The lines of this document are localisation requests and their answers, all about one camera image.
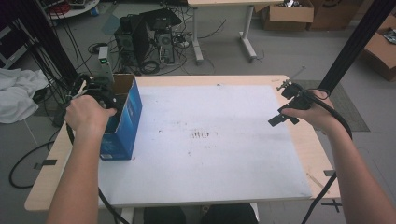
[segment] hand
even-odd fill
[[[98,132],[103,134],[108,118],[116,114],[115,109],[103,109],[93,97],[82,95],[66,108],[64,119],[76,132]]]
[[[332,102],[330,101],[327,92],[313,90],[312,93],[314,93],[319,99],[324,99],[322,101],[333,108]],[[311,108],[308,110],[285,108],[281,111],[281,113],[290,117],[304,119],[312,126],[321,129],[323,132],[326,132],[326,129],[329,128],[330,124],[336,120],[329,113],[329,111],[315,103],[313,103]]]

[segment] white cloth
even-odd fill
[[[0,68],[0,123],[26,119],[38,109],[32,100],[35,92],[48,85],[41,70]]]

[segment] floor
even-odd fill
[[[89,57],[86,48],[97,42],[108,42],[112,36],[105,35],[101,28],[118,5],[101,3],[101,14],[92,17],[89,13],[68,20],[73,35],[78,42],[84,59]],[[166,75],[287,75],[298,79],[322,80],[334,59],[358,24],[353,21],[344,31],[331,32],[270,32],[264,31],[260,20],[254,17],[251,22],[249,39],[259,59],[250,63],[238,41],[242,31],[245,7],[203,7],[199,9],[199,34],[211,34],[224,25],[214,35],[200,39],[205,57],[197,66],[191,48],[187,49],[187,61],[178,69],[176,65],[165,66],[159,74]],[[76,64],[76,56],[70,40],[64,33],[62,21],[57,30],[65,51]],[[187,31],[191,31],[191,20],[187,21]],[[100,70],[94,57],[87,61],[93,72]],[[38,66],[29,55],[19,59],[13,68],[36,70]],[[396,203],[396,82],[387,82],[358,59],[352,64],[341,80],[346,93],[357,107],[370,132],[353,133],[354,142],[368,163],[372,173],[385,192]],[[28,212],[24,201],[29,189],[15,189],[7,181],[14,164],[30,150],[49,141],[56,134],[56,127],[46,117],[31,116],[12,124],[0,124],[0,223],[44,223],[46,212]],[[332,162],[330,145],[324,135],[318,138]],[[37,163],[42,162],[48,150],[43,147],[27,157],[15,170],[14,181],[18,185],[34,183],[39,170]],[[309,206],[309,201],[259,203],[261,223],[299,223]],[[199,223],[198,206],[183,207],[189,224]],[[337,212],[334,206],[319,204],[308,223],[345,223],[343,211]],[[99,223],[112,223],[107,210],[100,211]],[[142,222],[142,209],[136,209],[134,223]]]

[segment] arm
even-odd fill
[[[325,92],[314,91],[314,94],[321,98],[326,97]],[[324,102],[332,106],[329,99]],[[282,114],[305,119],[328,136],[348,223],[394,223],[395,208],[337,119],[316,104],[306,111],[283,109]]]
[[[104,110],[86,95],[71,101],[66,111],[64,119],[76,137],[46,223],[97,223],[100,144],[116,111]]]

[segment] blue box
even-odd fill
[[[134,75],[114,75],[114,80],[114,93],[121,98],[127,95],[127,98],[120,115],[120,122],[115,117],[108,121],[106,129],[115,132],[106,131],[103,135],[100,158],[103,161],[127,161],[132,158],[134,151],[142,101]]]

